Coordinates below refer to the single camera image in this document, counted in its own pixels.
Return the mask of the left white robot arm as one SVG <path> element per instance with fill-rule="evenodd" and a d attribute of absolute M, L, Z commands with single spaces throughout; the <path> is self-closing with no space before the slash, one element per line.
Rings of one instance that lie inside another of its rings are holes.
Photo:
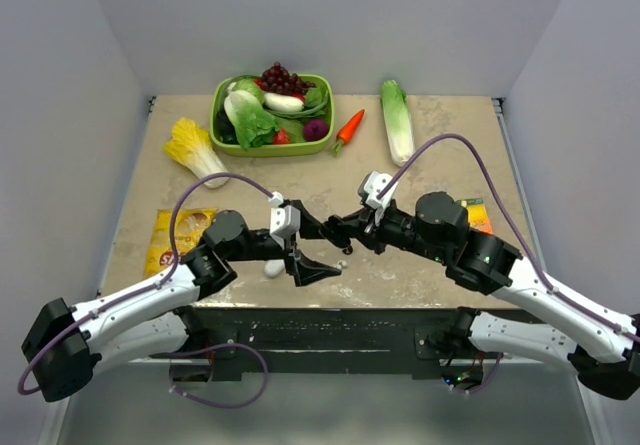
<path fill-rule="evenodd" d="M 161 352 L 196 357 L 206 348 L 207 333 L 183 324 L 175 311 L 233 282 L 231 263 L 281 260 L 298 287 L 340 275 L 339 269 L 307 258 L 298 249 L 299 238 L 324 239 L 339 249 L 349 245 L 346 235 L 316 220 L 298 200 L 272 209 L 263 229 L 250 229 L 237 211 L 222 211 L 194 248 L 151 278 L 102 299 L 46 303 L 21 345 L 25 373 L 35 378 L 45 401 L 56 402 L 87 385 L 98 366 L 135 348 L 144 331 Z"/>

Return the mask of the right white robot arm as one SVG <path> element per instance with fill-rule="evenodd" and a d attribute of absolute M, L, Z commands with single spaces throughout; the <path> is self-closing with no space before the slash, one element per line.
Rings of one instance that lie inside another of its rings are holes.
<path fill-rule="evenodd" d="M 365 206 L 326 225 L 343 241 L 380 254 L 391 246 L 444 266 L 462 288 L 493 296 L 535 317 L 526 323 L 460 307 L 450 327 L 429 337 L 449 357 L 509 354 L 576 374 L 589 390 L 626 400 L 639 389 L 639 319 L 608 311 L 542 272 L 514 246 L 475 230 L 467 210 L 444 192 L 420 197 L 414 214 Z"/>

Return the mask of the black earbud charging case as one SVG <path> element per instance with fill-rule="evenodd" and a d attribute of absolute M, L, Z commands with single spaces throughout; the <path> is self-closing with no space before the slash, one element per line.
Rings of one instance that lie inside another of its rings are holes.
<path fill-rule="evenodd" d="M 329 228 L 329 227 L 327 226 L 327 219 L 322 223 L 322 225 L 321 225 L 321 227 L 320 227 L 320 232 L 321 232 L 322 236 L 323 236 L 326 240 L 328 240 L 331 244 L 333 244 L 333 243 L 332 243 L 332 238 L 333 238 L 332 233 L 333 233 L 334 231 L 337 231 L 337 230 L 332 230 L 331 228 Z"/>

